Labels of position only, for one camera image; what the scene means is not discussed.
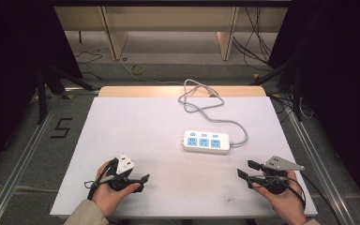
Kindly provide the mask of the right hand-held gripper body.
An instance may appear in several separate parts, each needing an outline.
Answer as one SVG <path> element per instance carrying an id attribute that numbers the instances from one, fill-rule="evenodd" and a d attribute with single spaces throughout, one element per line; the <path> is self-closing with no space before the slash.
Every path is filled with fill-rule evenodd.
<path id="1" fill-rule="evenodd" d="M 283 193 L 288 186 L 287 171 L 303 171 L 304 166 L 298 165 L 282 157 L 273 156 L 263 164 L 257 164 L 257 171 L 262 171 L 262 176 L 255 178 L 254 183 L 261 185 L 271 193 Z"/>

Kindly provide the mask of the person's left hand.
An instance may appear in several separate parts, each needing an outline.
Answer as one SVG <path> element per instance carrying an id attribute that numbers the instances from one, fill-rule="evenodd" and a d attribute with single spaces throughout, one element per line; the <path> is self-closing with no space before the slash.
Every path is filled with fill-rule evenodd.
<path id="1" fill-rule="evenodd" d="M 126 196 L 138 189 L 139 186 L 139 183 L 131 184 L 120 191 L 115 191 L 111 189 L 108 184 L 101 184 L 97 187 L 97 190 L 92 197 L 92 201 L 101 210 L 104 217 L 108 218 L 113 214 L 120 202 L 123 201 Z"/>

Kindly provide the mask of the black metal stand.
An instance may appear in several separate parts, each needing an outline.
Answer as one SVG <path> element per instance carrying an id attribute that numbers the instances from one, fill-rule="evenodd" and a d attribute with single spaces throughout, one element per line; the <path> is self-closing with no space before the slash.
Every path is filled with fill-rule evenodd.
<path id="1" fill-rule="evenodd" d="M 252 82 L 251 85 L 261 85 L 269 80 L 274 79 L 277 75 L 280 76 L 279 82 L 277 83 L 277 89 L 279 91 L 291 91 L 292 98 L 292 109 L 296 118 L 302 120 L 301 110 L 301 75 L 298 69 L 298 63 L 295 59 L 289 59 L 286 63 L 273 71 L 269 72 L 262 78 Z"/>
<path id="2" fill-rule="evenodd" d="M 75 83 L 88 91 L 97 90 L 97 88 L 93 85 L 81 81 L 79 78 L 76 78 L 59 67 L 42 67 L 37 73 L 37 99 L 39 106 L 37 123 L 39 125 L 44 121 L 48 112 L 46 88 L 49 88 L 54 95 L 63 95 L 65 92 L 65 87 L 60 82 L 61 79 L 69 80 L 70 82 Z"/>

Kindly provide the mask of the person's right hand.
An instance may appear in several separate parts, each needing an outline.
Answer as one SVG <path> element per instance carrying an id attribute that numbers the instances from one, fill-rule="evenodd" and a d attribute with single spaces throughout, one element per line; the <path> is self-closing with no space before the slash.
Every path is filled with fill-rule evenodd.
<path id="1" fill-rule="evenodd" d="M 288 225 L 304 225 L 308 220 L 304 213 L 304 206 L 299 199 L 302 189 L 297 185 L 295 172 L 288 171 L 287 175 L 290 179 L 289 185 L 295 193 L 287 189 L 283 193 L 275 195 L 257 183 L 253 183 L 252 186 L 255 191 L 270 202 L 277 215 L 285 220 Z"/>

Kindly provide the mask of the aluminium floor rail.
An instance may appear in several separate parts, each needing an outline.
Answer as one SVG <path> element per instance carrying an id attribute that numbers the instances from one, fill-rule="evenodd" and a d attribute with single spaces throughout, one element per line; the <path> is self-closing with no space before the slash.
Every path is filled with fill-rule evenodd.
<path id="1" fill-rule="evenodd" d="M 309 135 L 308 130 L 305 127 L 305 123 L 296 118 L 293 113 L 293 107 L 285 105 L 284 112 L 286 113 L 286 116 L 282 119 L 282 121 L 286 118 L 291 121 L 292 127 L 303 145 L 304 152 L 308 157 L 311 168 L 315 172 L 322 188 L 318 188 L 316 184 L 304 173 L 302 176 L 307 179 L 316 191 L 319 192 L 319 196 L 330 209 L 338 225 L 356 225 L 350 208 L 345 199 L 342 197 L 335 180 L 325 165 L 324 158 L 321 157 L 319 149 L 316 147 L 313 139 Z"/>
<path id="2" fill-rule="evenodd" d="M 48 99 L 40 124 L 33 101 L 0 156 L 0 225 L 61 225 L 50 215 L 66 156 L 57 153 L 53 130 L 62 98 Z"/>

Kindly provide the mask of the white power strip blue sockets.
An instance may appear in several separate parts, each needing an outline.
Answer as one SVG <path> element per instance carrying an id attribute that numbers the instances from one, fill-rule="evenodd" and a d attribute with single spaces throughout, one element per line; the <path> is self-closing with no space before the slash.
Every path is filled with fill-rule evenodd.
<path id="1" fill-rule="evenodd" d="M 185 151 L 227 155 L 230 150 L 230 138 L 226 133 L 186 130 L 182 140 Z"/>

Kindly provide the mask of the dark curtain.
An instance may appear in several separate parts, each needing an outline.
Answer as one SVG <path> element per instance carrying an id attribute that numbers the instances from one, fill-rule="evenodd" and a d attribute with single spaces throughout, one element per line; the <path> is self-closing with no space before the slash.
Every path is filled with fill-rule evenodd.
<path id="1" fill-rule="evenodd" d="M 54 7 L 0 0 L 0 153 L 36 93 L 38 75 L 54 84 L 57 69 L 82 76 Z"/>
<path id="2" fill-rule="evenodd" d="M 290 59 L 316 14 L 298 57 L 301 92 L 360 188 L 360 0 L 291 0 L 269 64 Z"/>

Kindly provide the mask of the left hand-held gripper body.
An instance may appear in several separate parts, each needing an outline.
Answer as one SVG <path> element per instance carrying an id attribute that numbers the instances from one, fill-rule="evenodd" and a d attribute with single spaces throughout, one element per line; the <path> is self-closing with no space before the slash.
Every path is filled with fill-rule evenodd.
<path id="1" fill-rule="evenodd" d="M 110 169 L 107 172 L 107 175 L 112 177 L 108 182 L 111 189 L 120 191 L 131 185 L 128 177 L 134 167 L 135 163 L 124 154 L 113 159 L 110 164 Z"/>

